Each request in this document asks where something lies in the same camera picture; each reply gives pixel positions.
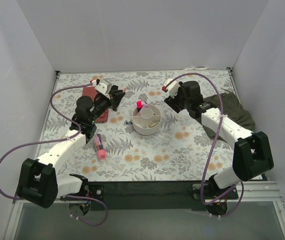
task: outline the black base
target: black base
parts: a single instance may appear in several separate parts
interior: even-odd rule
[[[227,187],[225,189],[221,189],[219,192],[216,193],[217,194],[216,196],[219,196],[220,194],[224,193],[226,190],[228,190],[228,188],[229,187]],[[193,189],[192,192],[193,192],[194,199],[200,200],[201,199],[201,195],[200,195],[201,183],[193,184],[192,189]],[[208,200],[208,202],[210,202],[210,200],[213,200],[215,198],[216,198],[215,196],[211,196],[211,195],[205,195],[204,196],[205,201]],[[237,193],[236,187],[234,187],[234,189],[228,193],[228,199],[232,199],[232,200],[238,199],[238,193]]]
[[[227,213],[228,205],[227,203],[214,203],[206,206],[208,213],[215,216],[222,216]]]
[[[99,198],[109,210],[146,210],[146,209],[189,209],[205,211],[206,207],[195,200],[193,184],[200,181],[117,181],[88,182],[94,193],[101,190]],[[237,199],[237,192],[228,195],[228,199]],[[60,198],[62,201],[75,200]],[[91,211],[103,211],[104,207],[91,201]]]

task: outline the round container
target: round container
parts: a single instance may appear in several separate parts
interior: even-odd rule
[[[140,110],[140,116],[137,116],[137,114],[138,110],[136,108],[132,112],[132,125],[137,133],[148,136],[160,129],[162,116],[161,111],[157,107],[149,104],[149,108]]]

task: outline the pink marker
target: pink marker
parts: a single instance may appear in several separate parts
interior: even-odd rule
[[[97,152],[98,159],[105,159],[107,157],[106,150],[103,146],[102,136],[100,134],[93,136],[93,146]]]
[[[141,111],[142,107],[143,107],[143,104],[142,104],[142,101],[137,101],[137,110],[138,110],[138,113]]]

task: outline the glass panel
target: glass panel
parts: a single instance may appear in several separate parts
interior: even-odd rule
[[[235,204],[228,203],[229,209]],[[89,212],[88,220],[102,219],[103,211]],[[284,239],[273,202],[242,202],[223,219],[191,213],[187,209],[111,210],[99,227],[69,217],[68,204],[44,209],[23,205],[16,240],[176,240],[176,239]]]

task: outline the pink highlighter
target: pink highlighter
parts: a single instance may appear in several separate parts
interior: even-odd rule
[[[97,152],[98,159],[105,159],[107,157],[106,150],[103,146],[102,136],[100,134],[95,134],[93,136],[93,146]]]

